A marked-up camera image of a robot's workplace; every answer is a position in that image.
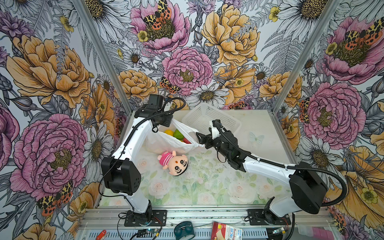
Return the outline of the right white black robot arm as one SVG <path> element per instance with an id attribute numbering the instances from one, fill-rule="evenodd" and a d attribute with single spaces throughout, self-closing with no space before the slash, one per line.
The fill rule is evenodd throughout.
<path id="1" fill-rule="evenodd" d="M 233 169 L 262 175 L 289 188 L 283 197 L 271 197 L 255 219 L 275 224 L 288 214 L 301 211 L 312 215 L 319 213 L 328 189 L 309 164 L 278 163 L 245 151 L 239 147 L 233 133 L 222 126 L 220 120 L 211 121 L 209 134 L 197 133 L 196 136 L 206 149 L 213 148 L 224 156 Z"/>

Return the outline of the white plastic bag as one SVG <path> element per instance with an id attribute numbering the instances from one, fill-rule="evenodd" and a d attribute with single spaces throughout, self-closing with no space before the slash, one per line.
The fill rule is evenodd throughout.
<path id="1" fill-rule="evenodd" d="M 166 130 L 178 130 L 190 143 L 184 143 L 175 137 L 167 135 Z M 162 154 L 163 152 L 176 151 L 177 154 L 187 154 L 193 150 L 202 150 L 205 146 L 198 143 L 196 133 L 198 130 L 191 128 L 177 120 L 172 120 L 169 127 L 159 126 L 159 131 L 148 133 L 145 139 L 145 147 L 148 152 Z"/>

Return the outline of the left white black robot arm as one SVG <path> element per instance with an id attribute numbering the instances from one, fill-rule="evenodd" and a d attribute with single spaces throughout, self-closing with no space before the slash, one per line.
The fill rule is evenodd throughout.
<path id="1" fill-rule="evenodd" d="M 112 197 L 123 197 L 131 206 L 127 214 L 135 223 L 147 224 L 153 218 L 152 204 L 140 191 L 141 173 L 135 165 L 138 153 L 149 133 L 158 126 L 168 127 L 173 118 L 170 110 L 172 99 L 150 95 L 147 104 L 138 108 L 132 117 L 132 126 L 122 144 L 110 156 L 102 160 L 102 180 Z"/>

